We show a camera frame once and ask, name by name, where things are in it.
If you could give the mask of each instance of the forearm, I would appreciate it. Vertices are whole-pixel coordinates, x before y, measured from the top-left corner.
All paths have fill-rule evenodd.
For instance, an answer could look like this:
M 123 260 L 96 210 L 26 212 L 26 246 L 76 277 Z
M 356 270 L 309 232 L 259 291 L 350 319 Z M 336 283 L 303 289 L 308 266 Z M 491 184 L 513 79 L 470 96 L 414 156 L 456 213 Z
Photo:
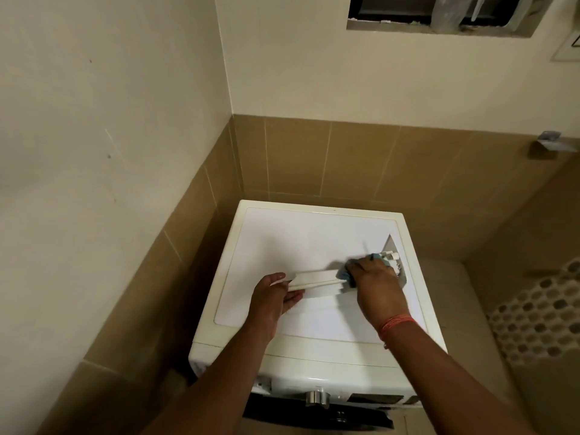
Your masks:
M 244 324 L 199 380 L 169 404 L 144 435 L 235 433 L 268 342 L 267 330 Z
M 385 343 L 440 435 L 534 433 L 415 322 L 390 329 Z

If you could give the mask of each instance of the silver knob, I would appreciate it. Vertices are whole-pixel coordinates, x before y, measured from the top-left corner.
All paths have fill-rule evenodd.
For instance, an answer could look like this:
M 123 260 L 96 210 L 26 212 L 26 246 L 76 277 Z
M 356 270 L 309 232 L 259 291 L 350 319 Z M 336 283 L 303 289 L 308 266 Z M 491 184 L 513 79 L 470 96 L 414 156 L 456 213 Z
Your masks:
M 306 405 L 320 404 L 324 409 L 330 406 L 330 394 L 322 391 L 309 391 L 306 393 Z

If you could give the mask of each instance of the hand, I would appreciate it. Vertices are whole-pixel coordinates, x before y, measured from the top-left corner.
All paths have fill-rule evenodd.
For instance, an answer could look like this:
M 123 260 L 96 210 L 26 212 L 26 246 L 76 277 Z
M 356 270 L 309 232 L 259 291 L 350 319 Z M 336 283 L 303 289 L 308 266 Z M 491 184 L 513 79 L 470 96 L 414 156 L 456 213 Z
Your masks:
M 349 261 L 346 268 L 357 283 L 357 300 L 362 313 L 374 329 L 397 314 L 409 314 L 407 300 L 398 284 L 395 270 L 382 259 L 368 256 Z
M 288 281 L 280 281 L 284 277 L 286 273 L 272 273 L 264 276 L 257 283 L 250 301 L 246 324 L 265 329 L 270 340 L 276 334 L 280 316 L 294 307 L 304 296 L 304 290 L 288 293 Z

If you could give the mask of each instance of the blue cloth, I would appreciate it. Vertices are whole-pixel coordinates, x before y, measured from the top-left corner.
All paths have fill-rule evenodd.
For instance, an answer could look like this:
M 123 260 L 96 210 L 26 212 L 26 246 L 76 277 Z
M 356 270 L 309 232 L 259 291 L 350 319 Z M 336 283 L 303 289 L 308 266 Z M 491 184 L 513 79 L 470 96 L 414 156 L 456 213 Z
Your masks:
M 373 260 L 373 259 L 382 259 L 381 258 L 381 255 L 378 254 L 378 253 L 372 253 L 372 254 L 369 255 L 369 257 L 371 258 L 371 260 Z M 349 259 L 347 261 L 347 263 L 350 263 L 351 261 L 354 261 L 354 260 L 353 259 Z M 387 266 L 389 266 L 388 261 L 386 261 L 386 260 L 383 259 L 383 262 Z M 346 268 L 346 264 L 344 265 L 344 267 L 342 269 L 338 270 L 337 277 L 339 279 L 345 279 L 349 283 L 349 287 L 351 287 L 351 288 L 357 288 L 357 283 L 355 282 L 354 277 L 352 276 L 352 274 L 350 273 L 350 271 Z

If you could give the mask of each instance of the window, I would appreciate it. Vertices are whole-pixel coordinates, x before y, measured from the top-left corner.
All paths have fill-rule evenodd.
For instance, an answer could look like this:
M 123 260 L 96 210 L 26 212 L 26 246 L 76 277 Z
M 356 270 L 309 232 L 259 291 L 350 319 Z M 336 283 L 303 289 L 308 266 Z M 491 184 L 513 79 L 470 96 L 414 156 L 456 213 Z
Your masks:
M 351 0 L 347 28 L 531 36 L 551 1 Z

